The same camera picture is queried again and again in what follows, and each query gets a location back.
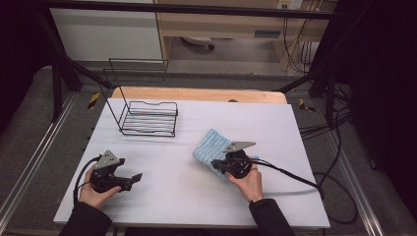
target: cabinet door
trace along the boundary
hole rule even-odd
[[[101,0],[153,3],[152,0]],[[74,60],[161,59],[155,13],[51,9],[67,54]]]

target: white table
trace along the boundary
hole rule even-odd
[[[109,99],[120,110],[123,99]],[[132,191],[107,201],[102,210],[119,226],[256,226],[248,203],[231,183],[218,178],[192,152],[209,129],[232,141],[253,141],[245,149],[277,167],[314,181],[290,105],[177,100],[176,137],[123,136],[106,106],[54,221],[65,223],[73,208],[72,191],[82,167],[110,149],[126,158],[115,174],[144,173]],[[328,217],[319,193],[278,171],[259,166],[265,198],[274,198],[293,227],[326,228]]]

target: black wire rack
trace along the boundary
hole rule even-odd
[[[142,69],[135,66],[137,62],[160,62],[164,66],[162,69],[151,68]],[[124,67],[117,67],[117,63],[124,63]],[[108,82],[112,82],[113,87],[110,89],[104,88],[101,83],[98,83],[101,92],[104,94],[107,105],[116,120],[119,127],[119,131],[123,135],[128,136],[154,136],[154,137],[175,137],[175,127],[178,117],[178,105],[176,102],[156,102],[150,103],[140,100],[130,100],[125,97],[122,89],[125,84],[134,86],[137,82],[149,82],[144,80],[140,76],[135,77],[133,80],[121,80],[120,73],[131,73],[140,71],[152,71],[162,72],[162,79],[151,81],[163,82],[166,73],[166,64],[164,60],[151,60],[151,59],[109,59],[110,69],[103,69],[105,78]],[[110,94],[114,89],[120,89],[124,104],[123,107],[117,112],[114,105],[109,102]]]

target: black sleeve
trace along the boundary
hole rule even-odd
[[[77,203],[60,236],[104,236],[111,219],[99,209]]]
[[[251,202],[249,210],[258,224],[261,236],[295,235],[275,200]]]

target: gray floor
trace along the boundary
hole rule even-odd
[[[217,89],[278,89],[295,77],[275,70],[276,58],[270,54],[271,44],[264,41],[219,39],[214,51],[189,45],[176,39],[168,76],[163,83],[138,83],[150,87],[185,87]],[[153,75],[144,75],[150,80]],[[40,235],[56,235],[62,225],[52,219],[59,207],[59,199],[83,155],[83,148],[104,105],[98,100],[93,110],[87,109],[92,94],[98,90],[89,80],[84,80],[81,92],[68,92],[75,96],[74,104],[50,149],[39,165],[26,193],[7,224],[10,233],[16,230],[44,230]],[[308,106],[323,104],[323,99],[310,99],[305,92],[309,83],[287,94],[293,105],[299,127],[322,124],[318,112],[299,108],[299,98]],[[42,70],[35,76],[25,101],[8,129],[0,137],[0,167],[7,178],[0,179],[0,202],[5,203],[18,182],[20,174],[41,142],[52,117],[52,93],[50,71]],[[417,226],[398,197],[384,172],[370,168],[370,159],[363,147],[354,124],[340,127],[342,148],[358,176],[372,209],[386,235],[417,235]],[[313,171],[325,171],[334,159],[334,150],[328,135],[321,135],[305,143]],[[336,165],[331,175],[345,185],[344,176]],[[326,209],[337,219],[347,220],[353,215],[352,204],[330,181],[325,183]],[[354,223],[343,225],[330,222],[328,235],[367,235],[368,231],[359,217]],[[298,235],[321,235],[321,231],[299,230]]]

